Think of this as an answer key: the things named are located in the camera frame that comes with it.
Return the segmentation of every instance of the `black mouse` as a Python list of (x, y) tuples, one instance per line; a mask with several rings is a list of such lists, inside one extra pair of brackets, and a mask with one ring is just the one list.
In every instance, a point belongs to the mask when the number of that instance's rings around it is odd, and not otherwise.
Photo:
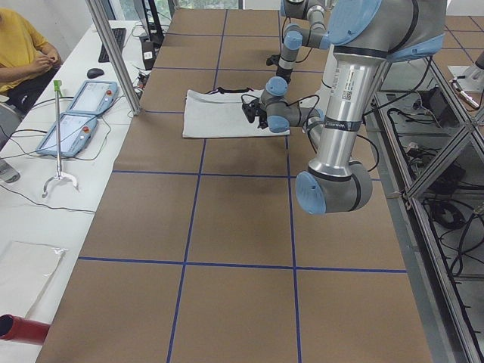
[(104, 71), (101, 68), (91, 68), (88, 70), (87, 77), (89, 79), (93, 79), (99, 76), (102, 76), (104, 74)]

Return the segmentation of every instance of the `white desk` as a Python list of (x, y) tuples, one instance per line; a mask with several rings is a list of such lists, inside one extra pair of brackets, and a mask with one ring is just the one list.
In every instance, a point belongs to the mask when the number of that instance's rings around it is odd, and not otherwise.
[[(137, 68), (143, 69), (144, 67), (141, 59), (140, 42), (138, 38), (131, 35), (135, 22), (114, 21), (111, 26), (124, 26), (127, 29), (123, 59), (126, 62), (131, 80), (135, 81), (138, 75)], [(99, 64), (97, 61), (101, 49), (101, 40), (98, 33), (93, 29), (92, 26), (91, 29), (87, 30), (54, 78), (62, 81), (61, 90), (64, 96), (75, 95), (82, 82), (86, 80), (87, 70), (92, 67), (101, 68), (105, 72), (103, 76), (96, 80), (117, 81), (111, 64)], [(141, 29), (135, 29), (133, 33), (136, 36), (141, 33)], [(38, 103), (53, 97), (54, 87), (50, 84)], [(69, 101), (60, 102), (61, 110), (67, 107)], [(44, 183), (56, 173), (56, 160), (53, 157), (22, 156), (7, 159), (20, 173), (20, 180), (11, 185), (5, 183), (2, 185), (26, 195), (37, 203), (45, 203), (49, 206), (65, 206), (72, 209), (96, 210), (113, 168), (113, 162), (128, 131), (131, 116), (126, 99), (120, 98), (114, 107), (104, 115), (104, 119), (109, 123), (112, 131), (99, 156), (93, 161), (63, 161), (64, 171), (77, 177), (79, 191), (75, 190), (72, 183), (53, 181), (48, 186), (48, 197), (42, 199)], [(54, 121), (55, 108), (52, 101), (34, 108), (20, 124), (19, 129), (47, 131)], [(108, 131), (108, 126), (100, 120), (90, 144), (86, 150), (78, 154), (78, 157), (87, 159), (94, 157), (100, 150)], [(43, 134), (24, 132), (17, 133), (15, 136), (15, 140), (22, 145), (25, 151), (33, 151), (42, 140)], [(19, 147), (14, 142), (9, 141), (0, 156), (10, 157), (21, 153)], [(48, 323), (52, 322), (93, 217), (93, 214), (88, 213), (50, 210), (34, 206), (22, 197), (0, 189), (0, 226), (2, 231), (0, 234), (0, 254), (11, 240), (31, 244), (48, 244), (68, 249), (47, 290), (29, 318)], [(21, 343), (0, 342), (0, 362), (34, 362), (40, 348), (40, 346)]]

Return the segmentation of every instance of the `person's arm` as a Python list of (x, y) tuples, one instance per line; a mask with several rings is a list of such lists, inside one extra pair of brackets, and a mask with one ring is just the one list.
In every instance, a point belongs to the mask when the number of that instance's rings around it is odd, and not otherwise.
[(58, 67), (61, 65), (61, 56), (59, 55), (57, 49), (51, 43), (45, 43), (40, 51), (47, 57), (51, 58), (53, 67)]
[(17, 81), (31, 75), (43, 74), (52, 68), (52, 59), (40, 54), (32, 63), (19, 67), (1, 67), (0, 82), (7, 83)]

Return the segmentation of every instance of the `keyboard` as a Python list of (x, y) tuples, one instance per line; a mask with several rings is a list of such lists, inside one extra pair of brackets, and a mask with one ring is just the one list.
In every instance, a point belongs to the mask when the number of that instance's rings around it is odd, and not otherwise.
[[(114, 28), (112, 30), (116, 43), (118, 44), (119, 51), (123, 51), (124, 39), (126, 38), (126, 28)], [(109, 55), (107, 54), (106, 47), (104, 47), (104, 45), (101, 47), (98, 62), (109, 62)]]

